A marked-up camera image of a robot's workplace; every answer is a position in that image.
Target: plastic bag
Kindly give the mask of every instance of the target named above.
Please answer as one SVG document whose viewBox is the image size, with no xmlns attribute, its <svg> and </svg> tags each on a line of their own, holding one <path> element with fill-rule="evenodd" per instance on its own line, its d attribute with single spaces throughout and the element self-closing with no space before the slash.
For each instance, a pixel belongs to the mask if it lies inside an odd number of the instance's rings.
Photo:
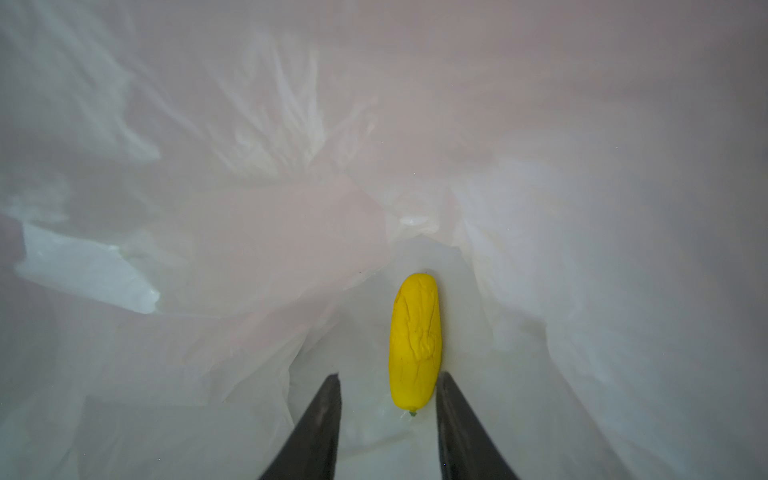
<svg viewBox="0 0 768 480">
<path fill-rule="evenodd" d="M 332 371 L 337 478 L 438 478 L 421 269 L 522 478 L 768 473 L 762 2 L 0 9 L 10 478 L 255 478 Z"/>
</svg>

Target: plastic sheet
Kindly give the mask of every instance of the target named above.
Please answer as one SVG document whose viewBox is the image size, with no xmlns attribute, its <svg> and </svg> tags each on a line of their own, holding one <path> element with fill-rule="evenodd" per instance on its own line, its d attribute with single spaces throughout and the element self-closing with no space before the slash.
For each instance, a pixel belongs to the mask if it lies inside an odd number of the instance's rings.
<svg viewBox="0 0 768 480">
<path fill-rule="evenodd" d="M 0 5 L 9 478 L 256 478 L 333 371 L 438 478 L 420 270 L 522 478 L 768 475 L 764 2 Z"/>
</svg>

